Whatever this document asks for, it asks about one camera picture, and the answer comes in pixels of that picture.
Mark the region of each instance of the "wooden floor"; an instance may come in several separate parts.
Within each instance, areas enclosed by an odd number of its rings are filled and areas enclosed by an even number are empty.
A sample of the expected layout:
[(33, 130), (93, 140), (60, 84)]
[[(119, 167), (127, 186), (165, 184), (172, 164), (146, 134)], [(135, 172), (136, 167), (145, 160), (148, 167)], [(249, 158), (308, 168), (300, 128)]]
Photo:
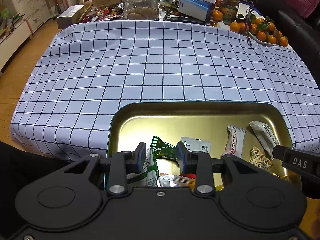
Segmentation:
[(7, 63), (0, 78), (0, 141), (20, 148), (10, 138), (12, 114), (34, 66), (58, 32), (57, 22), (50, 19), (33, 33), (31, 40), (20, 46)]

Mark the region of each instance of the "white plate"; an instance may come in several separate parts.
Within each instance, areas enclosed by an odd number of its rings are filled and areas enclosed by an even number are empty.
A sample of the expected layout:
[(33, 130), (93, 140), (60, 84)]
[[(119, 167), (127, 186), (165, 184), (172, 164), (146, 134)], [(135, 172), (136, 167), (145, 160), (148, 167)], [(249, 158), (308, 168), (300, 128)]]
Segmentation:
[(258, 38), (256, 36), (252, 35), (251, 33), (249, 33), (249, 36), (250, 36), (250, 38), (255, 40), (257, 43), (260, 43), (260, 44), (263, 44), (263, 45), (279, 46), (280, 47), (280, 45), (278, 45), (278, 44), (271, 44), (271, 43), (268, 43), (268, 42), (265, 42), (265, 41), (260, 41), (260, 40), (258, 40)]

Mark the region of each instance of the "wall with drawings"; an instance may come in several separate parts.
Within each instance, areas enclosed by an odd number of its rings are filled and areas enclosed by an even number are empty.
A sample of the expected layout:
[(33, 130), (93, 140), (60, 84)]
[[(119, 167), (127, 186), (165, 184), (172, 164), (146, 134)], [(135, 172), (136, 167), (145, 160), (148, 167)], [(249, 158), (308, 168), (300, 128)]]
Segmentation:
[(2, 5), (7, 7), (13, 15), (24, 14), (32, 32), (51, 17), (45, 0), (3, 0)]

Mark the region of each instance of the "yellow wrapper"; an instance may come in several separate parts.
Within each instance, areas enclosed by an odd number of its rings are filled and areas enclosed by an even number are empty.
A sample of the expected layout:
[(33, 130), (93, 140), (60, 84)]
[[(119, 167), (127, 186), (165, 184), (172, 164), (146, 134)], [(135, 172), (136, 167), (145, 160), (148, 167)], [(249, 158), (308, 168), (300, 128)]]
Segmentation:
[(250, 152), (249, 163), (265, 171), (270, 170), (273, 166), (271, 161), (255, 146)]

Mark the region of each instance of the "white tablecloth with black grid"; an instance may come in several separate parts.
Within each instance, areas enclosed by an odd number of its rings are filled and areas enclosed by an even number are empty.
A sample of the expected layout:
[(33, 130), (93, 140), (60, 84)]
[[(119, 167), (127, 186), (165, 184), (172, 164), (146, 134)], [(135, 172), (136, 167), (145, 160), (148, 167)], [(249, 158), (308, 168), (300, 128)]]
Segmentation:
[(295, 148), (320, 149), (320, 91), (293, 51), (223, 29), (161, 21), (77, 24), (58, 33), (14, 111), (12, 138), (63, 159), (106, 156), (110, 122), (133, 102), (265, 102)]

